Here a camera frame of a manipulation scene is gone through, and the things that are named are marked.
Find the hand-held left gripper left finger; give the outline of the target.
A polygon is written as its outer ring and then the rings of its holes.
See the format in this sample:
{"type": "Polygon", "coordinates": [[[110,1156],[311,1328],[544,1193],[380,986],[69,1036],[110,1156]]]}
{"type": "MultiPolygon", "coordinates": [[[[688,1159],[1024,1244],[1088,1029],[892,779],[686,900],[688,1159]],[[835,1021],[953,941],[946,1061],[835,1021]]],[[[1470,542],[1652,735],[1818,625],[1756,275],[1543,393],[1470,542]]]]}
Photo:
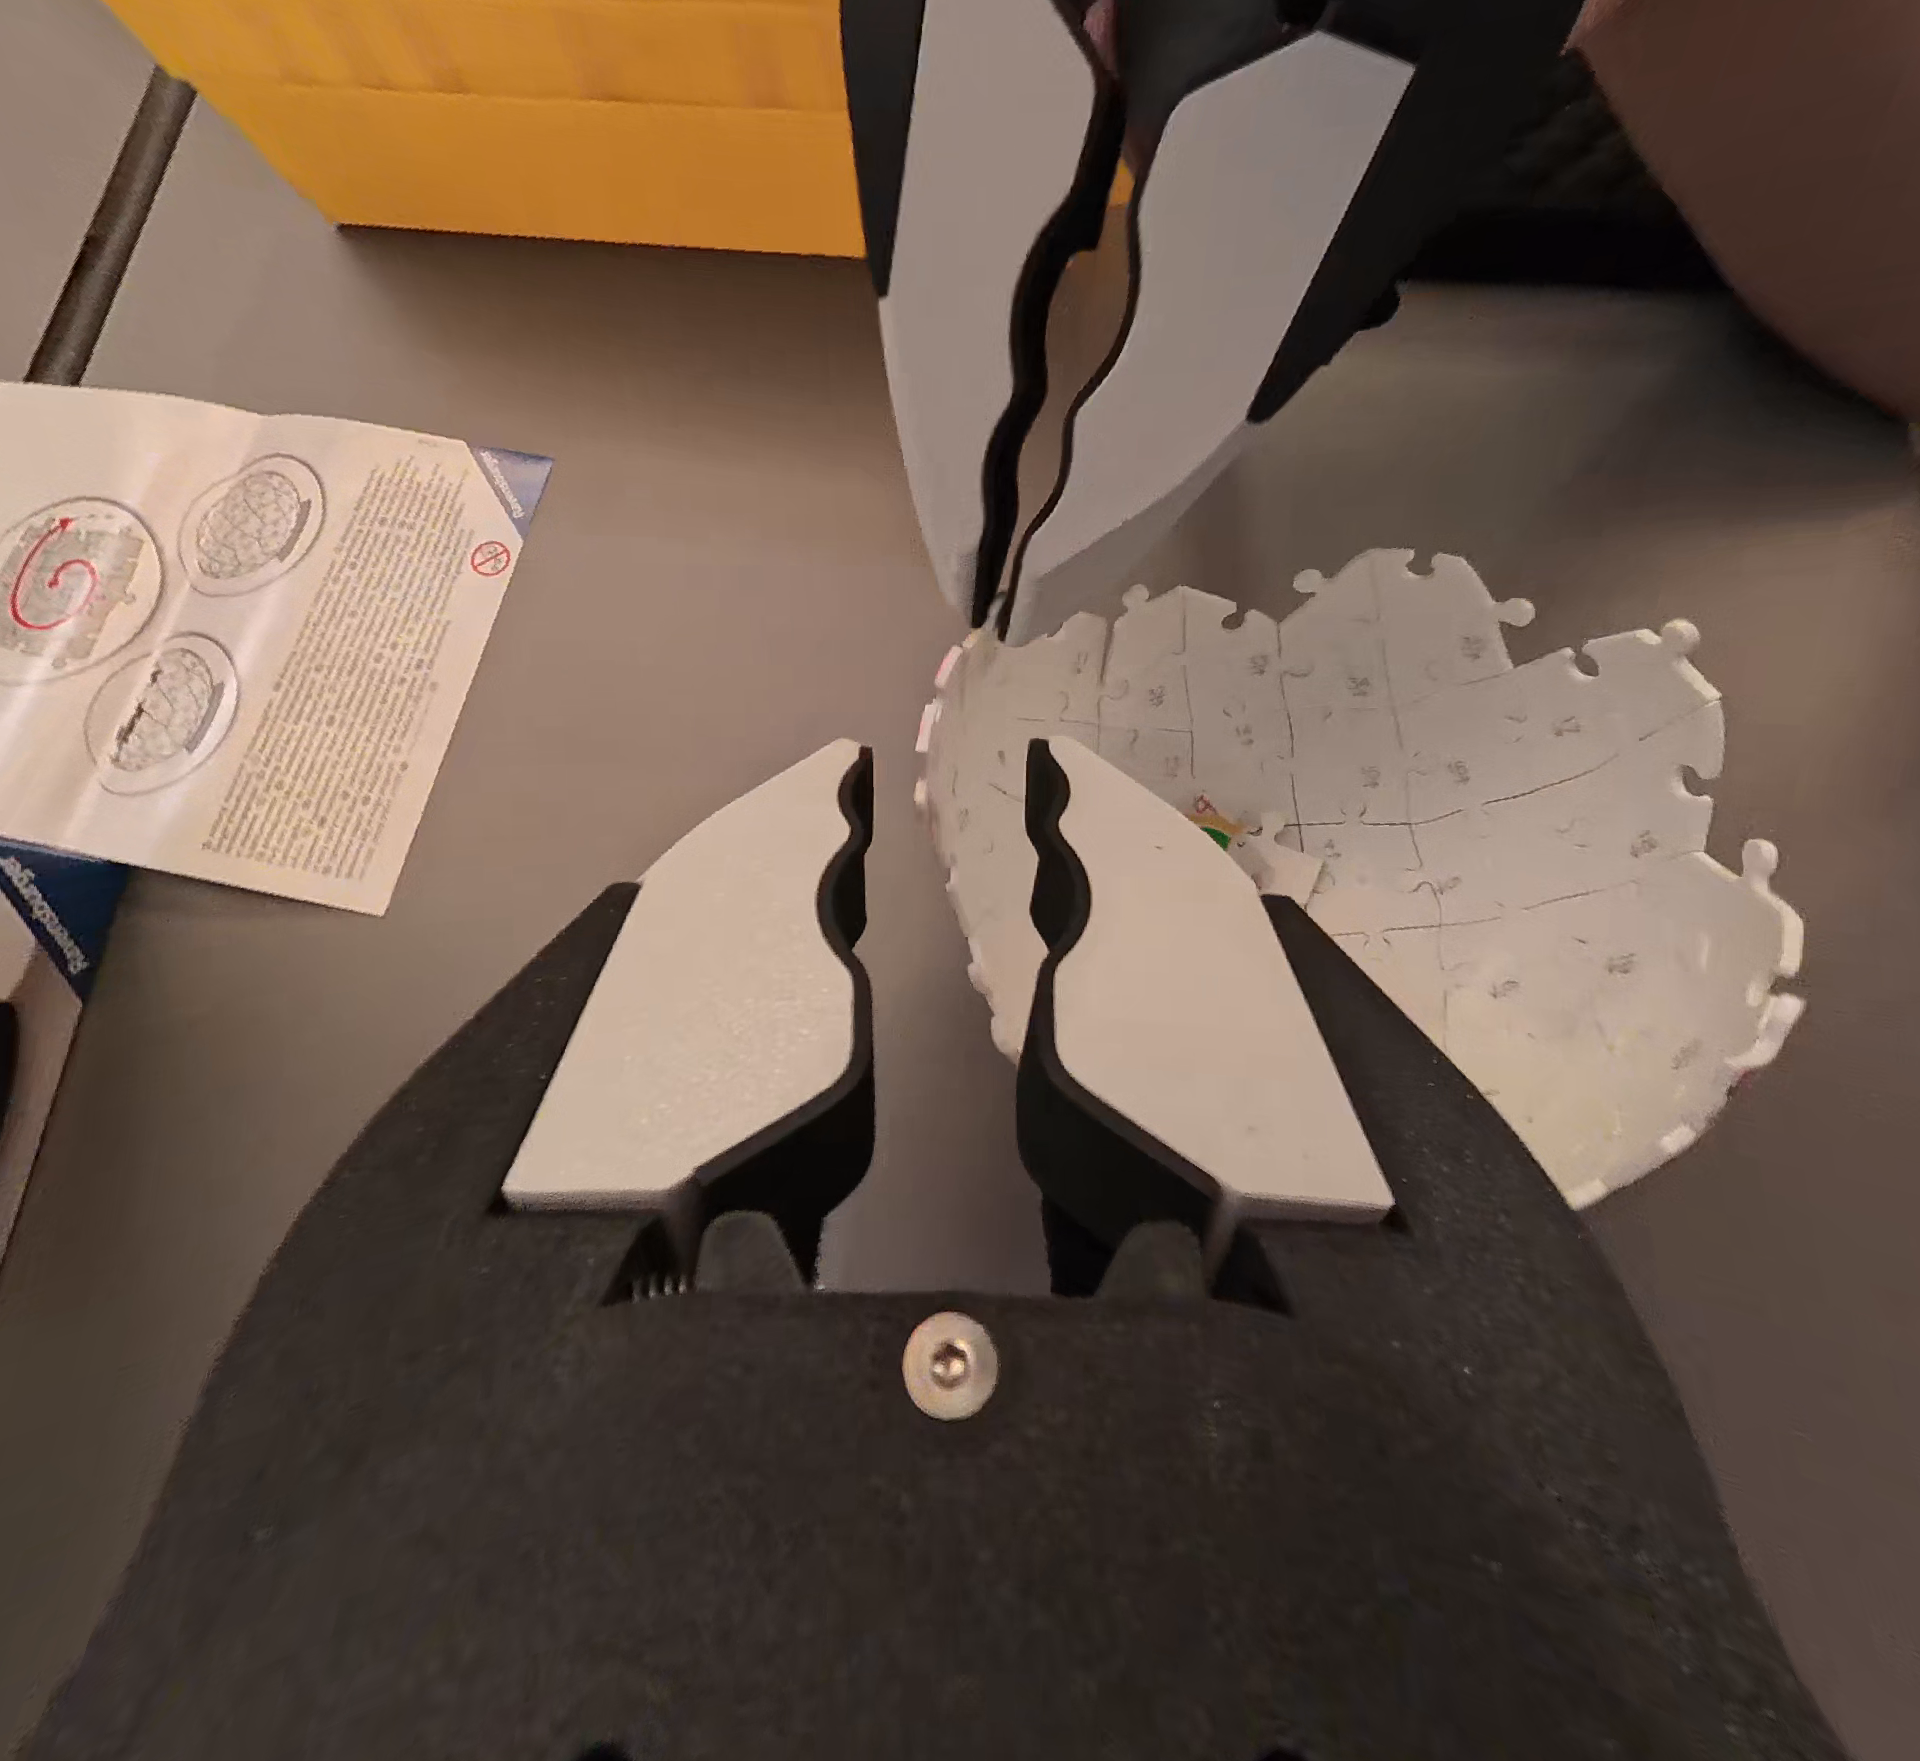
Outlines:
{"type": "Polygon", "coordinates": [[[839,737],[642,873],[500,1196],[518,1209],[723,1209],[715,1183],[857,1081],[869,1014],[829,922],[860,880],[872,751],[839,737]]]}

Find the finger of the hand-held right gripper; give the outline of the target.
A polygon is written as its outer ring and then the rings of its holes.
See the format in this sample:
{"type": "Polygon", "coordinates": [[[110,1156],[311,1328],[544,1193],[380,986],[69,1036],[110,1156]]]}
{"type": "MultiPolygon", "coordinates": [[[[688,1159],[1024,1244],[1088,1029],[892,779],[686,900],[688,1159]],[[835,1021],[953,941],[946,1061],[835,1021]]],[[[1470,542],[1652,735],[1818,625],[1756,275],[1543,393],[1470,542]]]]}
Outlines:
{"type": "Polygon", "coordinates": [[[1056,0],[926,0],[879,327],[923,546],[971,623],[1002,571],[992,464],[1021,459],[1000,429],[1032,369],[1028,263],[1076,187],[1099,84],[1056,0]]]}
{"type": "Polygon", "coordinates": [[[1094,602],[1250,433],[1255,400],[1413,66],[1313,30],[1172,111],[1133,206],[1133,299],[1064,429],[1058,493],[1026,529],[1000,633],[1094,602]]]}

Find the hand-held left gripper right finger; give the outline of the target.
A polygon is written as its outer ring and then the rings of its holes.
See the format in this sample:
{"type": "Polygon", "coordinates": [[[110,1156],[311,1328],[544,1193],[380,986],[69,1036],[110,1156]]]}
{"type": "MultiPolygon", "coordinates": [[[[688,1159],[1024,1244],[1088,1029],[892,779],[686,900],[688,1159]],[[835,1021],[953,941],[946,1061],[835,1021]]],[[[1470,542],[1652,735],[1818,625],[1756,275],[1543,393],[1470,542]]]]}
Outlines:
{"type": "Polygon", "coordinates": [[[1031,740],[1042,961],[1019,1146],[1076,1224],[1381,1219],[1383,1171],[1256,884],[1076,740],[1031,740]]]}

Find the white half puzzle ball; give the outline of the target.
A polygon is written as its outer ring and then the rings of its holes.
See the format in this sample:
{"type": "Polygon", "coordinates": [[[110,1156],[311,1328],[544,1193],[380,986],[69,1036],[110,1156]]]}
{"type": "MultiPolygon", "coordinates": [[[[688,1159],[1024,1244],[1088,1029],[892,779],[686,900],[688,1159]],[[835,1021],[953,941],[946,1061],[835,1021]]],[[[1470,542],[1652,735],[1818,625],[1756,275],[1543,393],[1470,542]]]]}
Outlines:
{"type": "Polygon", "coordinates": [[[1187,818],[1283,813],[1324,858],[1308,915],[1492,1101],[1585,1209],[1692,1148],[1780,1052],[1802,919],[1751,839],[1706,853],[1724,751],[1692,621],[1515,666],[1525,599],[1457,554],[1298,573],[1285,617],[1132,586],[1010,645],[981,629],[923,708],[915,804],[996,1051],[1019,1059],[1026,740],[1081,740],[1187,818]]]}

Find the yellow plastic bin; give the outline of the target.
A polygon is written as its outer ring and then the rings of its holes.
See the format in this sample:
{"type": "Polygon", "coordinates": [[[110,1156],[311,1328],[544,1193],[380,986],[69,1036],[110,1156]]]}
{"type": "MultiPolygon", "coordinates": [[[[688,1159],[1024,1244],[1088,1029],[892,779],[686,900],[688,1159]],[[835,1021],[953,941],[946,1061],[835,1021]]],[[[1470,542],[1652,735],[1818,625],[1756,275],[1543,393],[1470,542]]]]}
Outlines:
{"type": "Polygon", "coordinates": [[[850,257],[837,0],[102,0],[340,227],[850,257]]]}

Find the person's right forearm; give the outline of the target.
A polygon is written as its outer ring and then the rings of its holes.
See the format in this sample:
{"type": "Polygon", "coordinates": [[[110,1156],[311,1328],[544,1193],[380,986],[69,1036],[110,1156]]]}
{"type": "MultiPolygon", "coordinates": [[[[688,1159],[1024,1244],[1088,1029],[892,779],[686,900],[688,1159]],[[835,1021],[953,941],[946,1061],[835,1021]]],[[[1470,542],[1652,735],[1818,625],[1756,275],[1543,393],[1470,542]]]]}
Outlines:
{"type": "Polygon", "coordinates": [[[1917,0],[1585,0],[1571,48],[1730,289],[1917,422],[1917,0]]]}

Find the white loose puzzle piece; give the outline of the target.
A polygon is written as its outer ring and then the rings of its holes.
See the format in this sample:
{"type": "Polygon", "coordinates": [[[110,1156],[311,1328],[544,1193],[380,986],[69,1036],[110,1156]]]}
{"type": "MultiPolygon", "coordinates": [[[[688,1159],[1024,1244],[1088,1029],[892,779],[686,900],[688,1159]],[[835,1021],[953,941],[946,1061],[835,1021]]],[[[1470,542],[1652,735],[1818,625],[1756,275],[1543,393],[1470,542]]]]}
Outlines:
{"type": "Polygon", "coordinates": [[[1249,873],[1260,895],[1306,908],[1324,870],[1324,858],[1308,848],[1306,839],[1306,830],[1297,821],[1283,813],[1267,813],[1232,839],[1228,853],[1249,873]]]}

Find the colourful puzzle box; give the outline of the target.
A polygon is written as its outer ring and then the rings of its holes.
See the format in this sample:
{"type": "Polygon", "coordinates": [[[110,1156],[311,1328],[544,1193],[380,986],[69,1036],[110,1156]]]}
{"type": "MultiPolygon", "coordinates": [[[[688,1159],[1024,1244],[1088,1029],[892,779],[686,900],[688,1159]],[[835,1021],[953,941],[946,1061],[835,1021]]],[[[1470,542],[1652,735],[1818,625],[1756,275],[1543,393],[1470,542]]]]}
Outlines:
{"type": "Polygon", "coordinates": [[[127,866],[2,843],[2,1249],[12,1243],[127,866]]]}

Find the white instruction leaflet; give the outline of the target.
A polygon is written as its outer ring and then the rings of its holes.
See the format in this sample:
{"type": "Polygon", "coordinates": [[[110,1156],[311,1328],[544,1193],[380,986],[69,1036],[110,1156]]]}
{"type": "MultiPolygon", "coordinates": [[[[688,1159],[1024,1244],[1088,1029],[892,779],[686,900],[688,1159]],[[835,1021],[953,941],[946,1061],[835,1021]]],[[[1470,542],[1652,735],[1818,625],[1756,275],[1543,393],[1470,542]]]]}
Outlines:
{"type": "Polygon", "coordinates": [[[6,380],[4,836],[383,914],[551,472],[6,380]]]}

